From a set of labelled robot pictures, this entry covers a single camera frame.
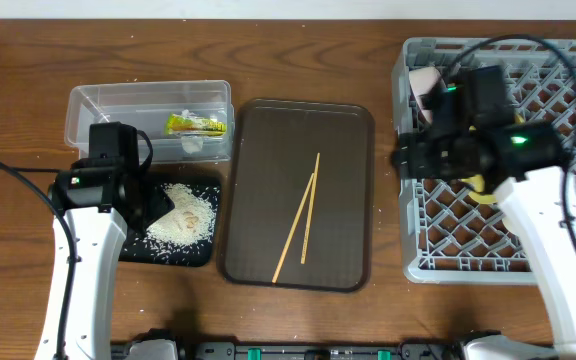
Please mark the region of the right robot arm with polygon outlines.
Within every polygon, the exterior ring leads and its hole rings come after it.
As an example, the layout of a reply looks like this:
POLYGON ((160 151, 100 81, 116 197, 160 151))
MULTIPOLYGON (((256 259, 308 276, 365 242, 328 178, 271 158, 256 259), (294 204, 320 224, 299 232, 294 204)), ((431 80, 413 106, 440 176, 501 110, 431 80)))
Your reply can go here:
POLYGON ((494 197, 537 281, 557 357, 576 359, 576 191, 559 134, 520 122, 501 97, 469 100, 452 87, 430 101, 430 125, 400 135, 394 166, 405 179, 494 197))

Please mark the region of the rice food waste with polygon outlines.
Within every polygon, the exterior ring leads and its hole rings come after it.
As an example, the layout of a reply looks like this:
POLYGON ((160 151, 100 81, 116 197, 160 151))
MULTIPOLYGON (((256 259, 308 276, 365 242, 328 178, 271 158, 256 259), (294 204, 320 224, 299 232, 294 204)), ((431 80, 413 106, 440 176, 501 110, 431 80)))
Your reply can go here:
POLYGON ((142 243, 155 259, 170 262, 180 255, 188 260, 212 244, 217 218, 212 200, 220 190, 182 183, 168 183, 164 189, 175 208, 147 229, 142 243))

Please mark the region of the green snack wrapper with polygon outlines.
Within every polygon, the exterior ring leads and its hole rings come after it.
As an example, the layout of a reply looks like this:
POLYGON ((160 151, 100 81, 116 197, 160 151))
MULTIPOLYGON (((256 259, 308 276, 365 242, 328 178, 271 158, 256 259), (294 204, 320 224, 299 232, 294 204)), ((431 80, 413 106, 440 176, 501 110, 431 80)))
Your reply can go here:
POLYGON ((164 127, 165 135, 222 136, 227 132, 227 124, 216 116, 203 117, 189 110, 181 114, 171 113, 164 127))

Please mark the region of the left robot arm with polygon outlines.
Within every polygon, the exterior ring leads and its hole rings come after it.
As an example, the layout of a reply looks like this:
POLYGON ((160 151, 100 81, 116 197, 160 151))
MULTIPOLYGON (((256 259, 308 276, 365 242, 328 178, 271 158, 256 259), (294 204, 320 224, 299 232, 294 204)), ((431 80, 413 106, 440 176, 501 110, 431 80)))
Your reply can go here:
POLYGON ((82 159, 49 188, 56 209, 55 258, 38 359, 108 359, 119 254, 129 232, 173 209, 165 192, 132 167, 82 159))

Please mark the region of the pink bowl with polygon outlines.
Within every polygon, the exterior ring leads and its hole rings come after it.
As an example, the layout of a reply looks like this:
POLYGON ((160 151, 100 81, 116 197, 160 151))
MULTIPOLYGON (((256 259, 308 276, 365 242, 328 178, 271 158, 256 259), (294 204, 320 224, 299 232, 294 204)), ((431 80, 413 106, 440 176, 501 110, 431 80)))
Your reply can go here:
POLYGON ((423 97, 431 92, 435 83, 439 81, 440 78, 441 74, 435 67, 424 67, 409 72, 411 91, 426 124, 432 123, 433 115, 431 110, 425 108, 423 97))

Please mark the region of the yellow plate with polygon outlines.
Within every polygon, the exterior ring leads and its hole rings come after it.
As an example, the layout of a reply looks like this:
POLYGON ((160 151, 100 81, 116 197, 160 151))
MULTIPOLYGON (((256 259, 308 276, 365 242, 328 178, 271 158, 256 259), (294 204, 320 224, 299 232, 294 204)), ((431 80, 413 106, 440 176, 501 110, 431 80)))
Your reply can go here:
MULTIPOLYGON (((519 113, 515 113, 511 124, 489 127, 488 131, 499 131, 514 125, 522 125, 525 122, 526 120, 519 113)), ((485 180, 481 174, 459 179, 458 183, 469 191, 468 196, 475 202, 484 205, 491 205, 496 202, 496 197, 492 193, 485 192, 485 180)))

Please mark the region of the wooden chopstick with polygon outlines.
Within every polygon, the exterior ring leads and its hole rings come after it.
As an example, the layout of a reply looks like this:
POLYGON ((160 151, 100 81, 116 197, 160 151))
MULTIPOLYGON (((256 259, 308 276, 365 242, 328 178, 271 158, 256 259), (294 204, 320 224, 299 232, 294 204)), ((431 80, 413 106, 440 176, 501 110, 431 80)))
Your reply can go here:
POLYGON ((273 273, 273 277, 272 277, 272 280, 271 280, 271 283, 272 283, 272 284, 276 284, 277 281, 278 281, 279 275, 280 275, 281 270, 282 270, 282 268, 283 268, 283 264, 284 264, 285 258, 286 258, 286 256, 287 256, 288 250, 289 250, 289 248, 290 248, 290 246, 291 246, 292 239, 293 239, 293 237, 294 237, 294 233, 295 233, 296 228, 297 228, 297 225, 298 225, 298 223, 299 223, 301 214, 302 214, 302 212, 303 212, 303 209, 304 209, 304 206, 305 206, 305 203, 306 203, 306 199, 307 199, 308 194, 309 194, 309 192, 310 192, 310 190, 311 190, 311 187, 312 187, 313 182, 314 182, 314 173, 311 173, 310 178, 309 178, 308 183, 307 183, 307 186, 306 186, 306 189, 304 190, 304 193, 303 193, 303 195, 302 195, 301 201, 300 201, 299 206, 298 206, 298 208, 297 208, 296 214, 295 214, 295 216, 294 216, 294 218, 293 218, 293 222, 292 222, 292 224, 291 224, 291 227, 290 227, 288 236, 287 236, 286 241, 285 241, 285 243, 284 243, 284 247, 283 247, 283 249, 282 249, 280 258, 279 258, 279 260, 278 260, 278 263, 277 263, 277 265, 276 265, 275 271, 274 271, 274 273, 273 273))
POLYGON ((317 187, 317 180, 318 180, 318 173, 319 173, 320 157, 321 157, 320 153, 317 153, 314 171, 312 174, 313 179, 312 179, 312 184, 311 184, 311 188, 310 188, 309 206, 308 206, 308 213, 307 213, 307 219, 306 219, 307 221, 306 221, 306 226, 305 226, 304 241, 303 241, 302 254, 301 254, 301 260, 300 260, 300 263, 302 265, 304 265, 306 263, 306 259, 307 259, 307 251, 308 251, 310 231, 311 231, 311 225, 312 225, 312 215, 313 215, 313 210, 314 210, 316 187, 317 187))

